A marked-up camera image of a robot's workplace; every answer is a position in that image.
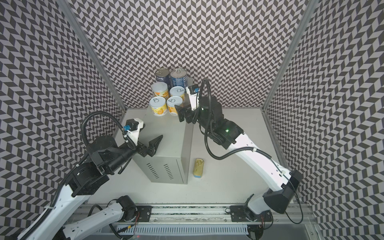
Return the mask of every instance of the blue can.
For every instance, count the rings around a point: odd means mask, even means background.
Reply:
[[[176,68],[173,69],[170,72],[170,79],[172,81],[172,86],[180,86],[183,87],[184,89],[188,87],[187,83],[187,71],[182,68]]]
[[[170,77],[169,77],[169,70],[167,68],[159,68],[155,72],[155,78],[156,82],[165,82],[168,86],[168,90],[172,88]]]

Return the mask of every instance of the can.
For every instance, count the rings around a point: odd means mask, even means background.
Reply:
[[[177,116],[177,111],[176,111],[175,105],[182,106],[182,104],[183,104],[183,99],[181,97],[179,97],[179,96],[170,97],[167,100],[167,106],[169,109],[169,113],[173,116]]]
[[[166,99],[163,97],[154,97],[149,101],[149,105],[152,108],[152,112],[156,117],[164,116],[168,109]]]
[[[170,83],[169,70],[167,68],[159,68],[155,71],[156,82],[165,82],[168,90],[172,88]]]
[[[201,178],[203,176],[204,160],[197,158],[195,160],[195,167],[193,168],[193,176]]]
[[[187,83],[187,71],[182,68],[173,69],[170,72],[170,79],[172,81],[172,86],[180,86],[183,88],[188,87]]]
[[[169,94],[171,97],[179,96],[183,99],[183,101],[185,100],[185,93],[184,93],[183,87],[180,87],[180,86],[173,87],[169,90]]]
[[[164,82],[157,82],[152,84],[153,93],[156,96],[163,97],[166,100],[169,98],[168,86]]]

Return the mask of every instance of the yellow-labeled can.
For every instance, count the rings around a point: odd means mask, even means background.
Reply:
[[[195,160],[195,167],[193,168],[193,176],[201,178],[203,176],[204,160],[197,158]]]
[[[173,87],[169,90],[169,94],[171,97],[179,96],[183,99],[183,101],[185,100],[185,89],[183,87],[180,87],[180,86]]]
[[[176,111],[175,105],[179,105],[180,107],[182,107],[183,99],[179,96],[173,96],[173,97],[168,98],[167,106],[169,109],[169,113],[173,116],[177,116],[177,111]]]
[[[165,82],[157,82],[152,84],[152,90],[155,96],[169,98],[168,85]]]
[[[166,99],[163,97],[154,97],[149,101],[149,105],[152,108],[152,112],[156,117],[164,116],[168,109]]]

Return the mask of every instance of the metal box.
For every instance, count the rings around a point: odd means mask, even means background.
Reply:
[[[169,112],[156,117],[150,106],[143,121],[146,126],[140,132],[140,142],[147,144],[159,135],[163,139],[153,157],[136,154],[132,159],[151,182],[187,184],[193,124],[179,122]]]

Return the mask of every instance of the stacked cans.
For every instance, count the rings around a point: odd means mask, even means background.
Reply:
[[[164,116],[167,111],[177,116],[175,106],[182,106],[185,100],[185,88],[187,83],[187,71],[183,68],[173,69],[159,68],[155,71],[156,82],[152,85],[154,98],[149,101],[155,116]]]

